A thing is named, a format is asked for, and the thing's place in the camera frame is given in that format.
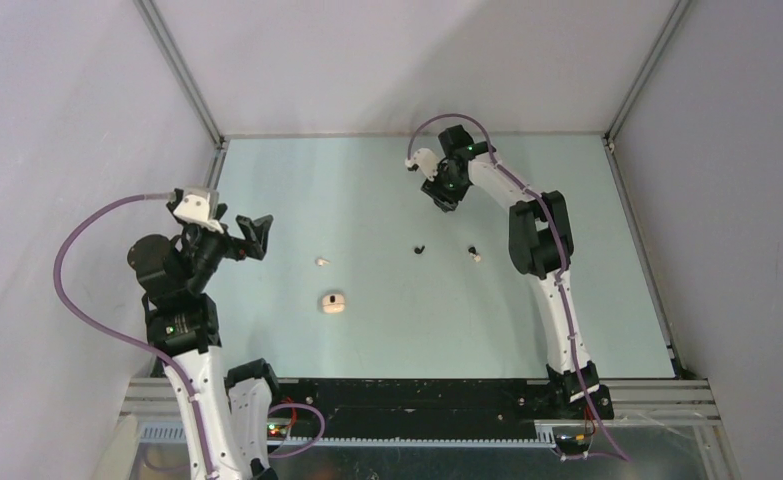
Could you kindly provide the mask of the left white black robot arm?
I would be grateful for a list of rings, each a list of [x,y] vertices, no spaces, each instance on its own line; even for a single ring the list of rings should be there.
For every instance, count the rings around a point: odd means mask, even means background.
[[[146,337],[178,401],[194,479],[274,479],[267,419],[283,390],[259,358],[224,364],[217,307],[205,288],[225,260],[261,260],[270,215],[236,218],[241,237],[187,224],[168,238],[151,234],[128,251],[127,263],[144,290]]]

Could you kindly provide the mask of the black and white earbud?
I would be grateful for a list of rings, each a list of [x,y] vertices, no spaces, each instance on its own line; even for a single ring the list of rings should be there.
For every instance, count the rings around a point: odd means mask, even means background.
[[[468,248],[468,253],[474,262],[480,262],[482,260],[482,257],[475,246],[470,246]]]

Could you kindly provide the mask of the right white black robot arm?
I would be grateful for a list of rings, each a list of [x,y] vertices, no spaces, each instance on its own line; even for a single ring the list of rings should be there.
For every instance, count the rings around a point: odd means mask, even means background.
[[[564,195],[537,192],[500,158],[490,139],[477,142],[461,125],[442,131],[442,152],[407,149],[405,166],[424,177],[421,190],[443,212],[477,187],[508,218],[508,253],[537,303],[546,340],[548,402],[563,418],[600,420],[607,399],[586,347],[571,289],[574,241]]]

